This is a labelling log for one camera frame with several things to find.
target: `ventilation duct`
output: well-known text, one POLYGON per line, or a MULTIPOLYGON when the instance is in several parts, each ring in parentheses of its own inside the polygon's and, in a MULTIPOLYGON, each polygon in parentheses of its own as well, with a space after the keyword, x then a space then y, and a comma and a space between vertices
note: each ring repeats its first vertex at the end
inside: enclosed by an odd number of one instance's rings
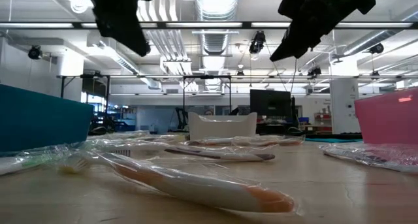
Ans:
MULTIPOLYGON (((414 5, 410 9, 403 12, 401 15, 397 16, 393 19, 394 21, 402 21, 402 22, 415 22, 418 20, 418 5, 414 5)), ((351 56, 363 52, 382 41, 391 38, 392 36, 400 33, 402 30, 383 30, 383 31, 372 31, 369 34, 363 36, 359 40, 352 42, 351 44, 347 45, 341 52, 345 56, 351 56)), ((320 63, 329 58, 328 54, 319 54, 314 59, 310 60, 305 64, 305 67, 313 67, 316 63, 320 63)))
MULTIPOLYGON (((221 22, 233 21, 236 17, 238 0, 195 0, 197 19, 199 21, 221 22)), ((220 71, 225 64, 225 57, 222 55, 229 42, 229 35, 226 34, 202 34, 201 37, 202 52, 209 57, 202 58, 202 64, 205 69, 211 71, 220 71)), ((219 86, 207 84, 207 88, 214 90, 219 86)))

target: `clear plastic wrap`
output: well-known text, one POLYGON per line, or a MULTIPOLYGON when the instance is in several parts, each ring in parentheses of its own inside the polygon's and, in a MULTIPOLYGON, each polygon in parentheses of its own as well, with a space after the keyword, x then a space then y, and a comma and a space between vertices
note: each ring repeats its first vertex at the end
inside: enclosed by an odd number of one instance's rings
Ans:
POLYGON ((205 138, 187 141, 183 144, 190 146, 298 146, 305 141, 303 136, 236 136, 233 138, 205 138))
POLYGON ((95 139, 86 141, 85 150, 99 150, 126 155, 134 158, 150 158, 163 153, 187 155, 188 157, 203 157, 208 159, 220 159, 227 161, 268 161, 275 158, 273 153, 267 150, 255 148, 222 147, 205 148, 197 146, 175 146, 164 142, 148 142, 143 140, 107 140, 95 139))
POLYGON ((260 185, 190 174, 112 153, 77 153, 60 164, 60 167, 62 171, 81 172, 89 165, 110 167, 117 175, 130 182, 152 187, 182 200, 216 208, 269 213, 292 212, 295 208, 291 197, 260 185))
POLYGON ((418 173, 418 145, 350 143, 322 145, 319 148, 325 155, 340 159, 400 172, 418 173))
POLYGON ((124 132, 124 133, 107 133, 105 135, 100 136, 89 136, 88 140, 93 139, 135 139, 141 138, 144 136, 150 136, 149 131, 133 131, 133 132, 124 132))
POLYGON ((75 146, 76 144, 46 146, 16 152, 14 156, 0 157, 0 176, 59 161, 70 155, 70 150, 75 146))

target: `cable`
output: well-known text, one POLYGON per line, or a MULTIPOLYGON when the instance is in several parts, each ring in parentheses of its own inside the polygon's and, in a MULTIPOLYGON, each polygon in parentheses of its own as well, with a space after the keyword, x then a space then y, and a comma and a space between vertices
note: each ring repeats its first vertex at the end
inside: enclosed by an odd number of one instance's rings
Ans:
POLYGON ((12 5, 13 5, 13 0, 10 0, 10 5, 8 7, 8 21, 12 20, 12 5))
POLYGON ((298 59, 295 58, 295 71, 293 73, 293 79, 292 79, 292 88, 290 89, 290 94, 292 94, 293 91, 293 84, 295 83, 295 76, 296 76, 296 69, 298 65, 298 59))
MULTIPOLYGON (((268 53, 269 53, 269 54, 270 54, 270 56, 271 56, 271 55, 272 55, 272 53, 270 52, 270 48, 268 47, 267 42, 266 42, 266 47, 267 47, 268 53)), ((287 89, 286 89, 286 85, 285 85, 285 83, 283 83, 283 80, 281 79, 281 76, 280 76, 279 70, 277 69, 276 64, 274 64, 274 62, 273 62, 273 66, 274 66, 274 68, 276 69, 276 72, 277 72, 277 75, 279 76, 279 79, 280 79, 281 84, 283 84, 283 87, 285 88, 285 91, 287 91, 287 89)))

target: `pink plastic container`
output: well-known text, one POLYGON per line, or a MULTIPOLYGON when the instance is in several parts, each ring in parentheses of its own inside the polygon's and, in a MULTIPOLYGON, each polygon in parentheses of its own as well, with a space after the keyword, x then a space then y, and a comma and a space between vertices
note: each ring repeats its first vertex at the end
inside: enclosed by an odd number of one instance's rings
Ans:
POLYGON ((365 143, 418 146, 418 88, 355 101, 365 143))

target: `black monitor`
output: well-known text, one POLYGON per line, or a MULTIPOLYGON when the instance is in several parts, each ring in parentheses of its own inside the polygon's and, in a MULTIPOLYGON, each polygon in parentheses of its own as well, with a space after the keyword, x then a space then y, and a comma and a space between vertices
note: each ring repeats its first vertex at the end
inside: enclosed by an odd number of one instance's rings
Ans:
POLYGON ((291 94, 288 91, 256 90, 249 91, 251 112, 259 116, 291 117, 291 94))

